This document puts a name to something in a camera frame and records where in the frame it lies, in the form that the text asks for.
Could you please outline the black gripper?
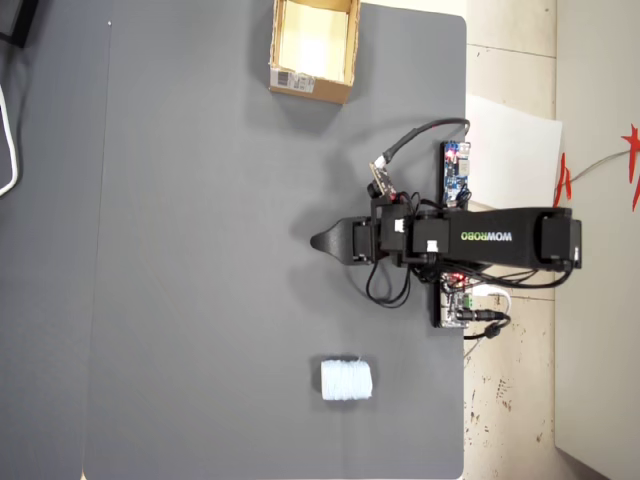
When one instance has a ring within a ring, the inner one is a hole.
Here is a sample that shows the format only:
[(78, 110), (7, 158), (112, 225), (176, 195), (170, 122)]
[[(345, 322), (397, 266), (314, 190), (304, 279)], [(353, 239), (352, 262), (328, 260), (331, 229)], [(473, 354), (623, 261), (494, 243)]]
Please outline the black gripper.
[(406, 200), (373, 199), (370, 216), (353, 221), (343, 218), (313, 235), (310, 245), (341, 264), (375, 263), (405, 250), (406, 226), (412, 208)]

